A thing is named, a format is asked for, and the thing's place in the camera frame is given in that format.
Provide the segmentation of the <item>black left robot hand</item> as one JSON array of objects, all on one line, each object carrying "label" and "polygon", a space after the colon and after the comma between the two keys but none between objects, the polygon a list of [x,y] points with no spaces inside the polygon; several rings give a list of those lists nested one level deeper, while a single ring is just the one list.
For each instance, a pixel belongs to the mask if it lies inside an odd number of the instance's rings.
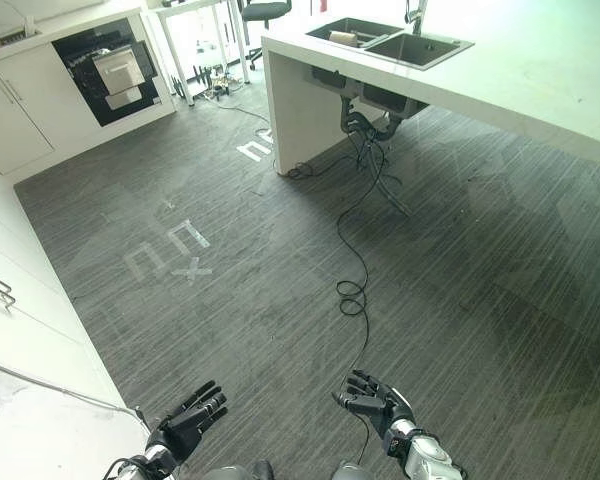
[{"label": "black left robot hand", "polygon": [[177,464],[183,463],[198,447],[202,435],[228,412],[225,402],[220,385],[214,380],[204,383],[159,422],[146,447],[164,447]]}]

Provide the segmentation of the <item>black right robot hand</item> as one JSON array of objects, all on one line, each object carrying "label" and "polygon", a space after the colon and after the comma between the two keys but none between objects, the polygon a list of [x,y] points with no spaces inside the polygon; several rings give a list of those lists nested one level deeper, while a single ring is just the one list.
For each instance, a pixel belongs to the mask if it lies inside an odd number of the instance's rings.
[{"label": "black right robot hand", "polygon": [[345,379],[345,390],[331,395],[340,407],[366,416],[381,439],[399,420],[415,423],[414,412],[406,398],[396,388],[363,370],[353,369]]}]

